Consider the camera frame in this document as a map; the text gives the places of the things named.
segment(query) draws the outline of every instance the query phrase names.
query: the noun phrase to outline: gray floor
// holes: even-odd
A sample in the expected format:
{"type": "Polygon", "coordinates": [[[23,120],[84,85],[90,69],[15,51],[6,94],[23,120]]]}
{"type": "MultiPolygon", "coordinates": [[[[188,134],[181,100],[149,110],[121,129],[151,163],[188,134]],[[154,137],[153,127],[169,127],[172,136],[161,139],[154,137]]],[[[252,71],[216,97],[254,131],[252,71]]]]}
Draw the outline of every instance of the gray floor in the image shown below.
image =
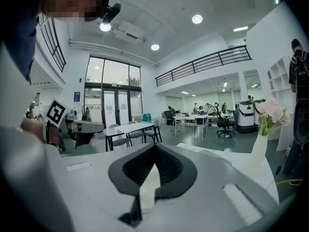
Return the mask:
{"type": "MultiPolygon", "coordinates": [[[[201,128],[199,128],[198,136],[194,137],[194,128],[182,126],[182,132],[178,132],[176,136],[166,134],[167,131],[171,129],[171,126],[166,126],[162,124],[161,127],[161,137],[162,141],[166,144],[177,145],[179,143],[186,143],[189,145],[195,145],[203,148],[209,148],[214,150],[229,151],[229,152],[239,152],[239,153],[251,153],[255,140],[257,138],[256,132],[251,133],[239,133],[236,135],[232,134],[231,138],[224,138],[221,136],[218,138],[216,133],[219,128],[208,127],[207,135],[202,141],[201,138],[201,128]]],[[[94,146],[91,150],[93,153],[105,152],[105,136],[97,135],[92,141],[91,145],[94,146]]],[[[147,142],[151,142],[151,137],[147,137],[147,142]]],[[[133,139],[133,145],[141,144],[141,138],[133,139]]],[[[268,141],[266,159],[270,165],[270,168],[275,175],[275,172],[279,166],[284,167],[285,163],[285,151],[276,152],[278,140],[268,141]]],[[[123,150],[126,146],[115,147],[115,150],[123,150]]],[[[89,154],[89,148],[85,151],[85,148],[76,149],[75,155],[89,154]]],[[[275,181],[280,182],[286,180],[287,178],[280,173],[275,181]]],[[[280,202],[291,195],[293,192],[297,191],[297,188],[289,186],[288,184],[277,186],[279,200],[280,202]]]]}

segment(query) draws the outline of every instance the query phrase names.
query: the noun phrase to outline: railing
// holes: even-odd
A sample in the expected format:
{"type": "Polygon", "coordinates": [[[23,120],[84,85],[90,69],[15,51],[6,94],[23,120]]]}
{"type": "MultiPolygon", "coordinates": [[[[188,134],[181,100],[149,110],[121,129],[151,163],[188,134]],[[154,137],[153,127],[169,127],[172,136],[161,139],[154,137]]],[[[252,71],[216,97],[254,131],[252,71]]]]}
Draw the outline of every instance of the railing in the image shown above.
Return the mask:
{"type": "Polygon", "coordinates": [[[175,81],[188,75],[196,74],[204,70],[223,66],[225,64],[251,60],[247,46],[237,46],[212,53],[204,57],[195,59],[191,62],[183,64],[169,72],[166,72],[156,78],[156,86],[175,81]]]}
{"type": "Polygon", "coordinates": [[[63,72],[66,61],[59,45],[54,19],[41,14],[39,15],[39,25],[50,54],[53,56],[61,72],[63,72]]]}

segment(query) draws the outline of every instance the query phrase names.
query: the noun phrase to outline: black hair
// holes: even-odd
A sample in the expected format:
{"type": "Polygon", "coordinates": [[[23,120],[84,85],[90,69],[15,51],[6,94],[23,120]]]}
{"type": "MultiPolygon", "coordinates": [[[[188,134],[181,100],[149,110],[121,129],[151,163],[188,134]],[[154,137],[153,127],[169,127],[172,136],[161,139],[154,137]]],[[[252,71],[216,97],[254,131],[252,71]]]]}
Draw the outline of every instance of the black hair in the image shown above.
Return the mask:
{"type": "Polygon", "coordinates": [[[292,50],[294,51],[294,49],[298,46],[302,46],[302,45],[300,44],[300,42],[297,39],[293,39],[292,40],[292,50]]]}

